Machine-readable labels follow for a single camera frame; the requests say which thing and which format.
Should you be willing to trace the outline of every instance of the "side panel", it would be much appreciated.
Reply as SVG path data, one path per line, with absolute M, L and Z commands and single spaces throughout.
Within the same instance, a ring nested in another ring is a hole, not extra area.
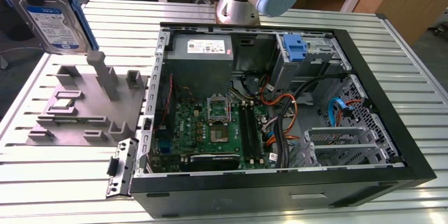
M 358 206 L 399 185 L 365 182 L 137 193 L 133 196 L 154 218 L 165 218 Z

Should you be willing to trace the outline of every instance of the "floor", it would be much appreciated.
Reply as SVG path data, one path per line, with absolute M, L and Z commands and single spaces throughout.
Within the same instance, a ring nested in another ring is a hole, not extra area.
M 189 3 L 194 0 L 171 1 Z M 3 53 L 13 48 L 39 47 L 35 38 L 27 41 L 13 41 L 6 35 L 6 30 L 9 29 L 11 27 L 0 27 L 0 55 L 11 64 L 9 70 L 0 71 L 0 120 L 43 54 L 39 49 L 18 49 Z M 427 31 L 415 44 L 414 50 L 443 87 L 448 90 L 448 40 L 437 37 L 433 31 Z

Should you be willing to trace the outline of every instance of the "hard drive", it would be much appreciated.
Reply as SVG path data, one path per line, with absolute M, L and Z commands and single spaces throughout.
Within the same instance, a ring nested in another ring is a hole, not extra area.
M 46 52 L 77 55 L 99 49 L 78 0 L 11 1 Z

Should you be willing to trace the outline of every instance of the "ram slot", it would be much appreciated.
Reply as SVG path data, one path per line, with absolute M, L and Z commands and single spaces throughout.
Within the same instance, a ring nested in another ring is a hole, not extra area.
M 249 137 L 249 126 L 247 126 L 247 117 L 246 117 L 246 105 L 241 104 L 239 106 L 239 117 L 241 117 L 241 133 L 242 133 L 242 144 L 243 144 L 243 155 L 245 159 L 249 161 L 254 159 L 251 154 L 251 147 L 250 147 L 250 137 Z
M 249 123 L 249 132 L 250 132 L 250 146 L 253 157 L 257 161 L 262 159 L 262 146 L 259 139 L 258 131 L 258 119 L 255 117 L 254 106 L 249 106 L 246 109 L 246 118 Z

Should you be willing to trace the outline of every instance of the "power supply label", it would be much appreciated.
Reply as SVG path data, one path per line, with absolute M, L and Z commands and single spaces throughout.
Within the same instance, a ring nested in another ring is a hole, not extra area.
M 225 40 L 193 39 L 189 41 L 190 54 L 226 54 Z
M 49 43 L 62 49 L 79 48 L 79 42 L 77 41 L 74 32 L 65 24 L 65 14 L 61 9 L 29 6 L 27 10 Z

